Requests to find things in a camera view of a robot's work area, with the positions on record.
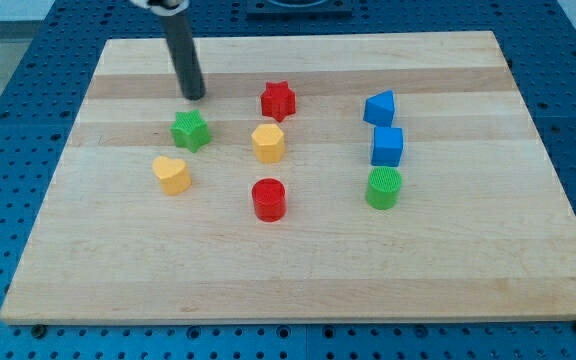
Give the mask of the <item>white and black rod mount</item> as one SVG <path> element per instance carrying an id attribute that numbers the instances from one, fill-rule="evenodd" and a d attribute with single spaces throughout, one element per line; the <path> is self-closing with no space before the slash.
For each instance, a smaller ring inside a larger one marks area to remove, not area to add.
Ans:
<path id="1" fill-rule="evenodd" d="M 189 5 L 189 0 L 130 0 L 135 6 L 150 10 L 157 16 L 174 16 L 185 11 Z"/>

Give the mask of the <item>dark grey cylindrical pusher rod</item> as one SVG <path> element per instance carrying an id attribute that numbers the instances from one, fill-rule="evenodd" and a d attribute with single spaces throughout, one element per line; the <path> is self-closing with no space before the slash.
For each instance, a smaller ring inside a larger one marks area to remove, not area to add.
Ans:
<path id="1" fill-rule="evenodd" d="M 188 16 L 182 11 L 160 22 L 183 97 L 200 100 L 206 88 Z"/>

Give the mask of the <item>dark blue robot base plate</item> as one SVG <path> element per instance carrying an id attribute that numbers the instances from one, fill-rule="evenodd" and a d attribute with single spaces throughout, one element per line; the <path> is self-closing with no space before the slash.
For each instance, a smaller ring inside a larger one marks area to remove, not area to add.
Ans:
<path id="1" fill-rule="evenodd" d="M 248 17 L 350 15 L 353 0 L 245 0 Z"/>

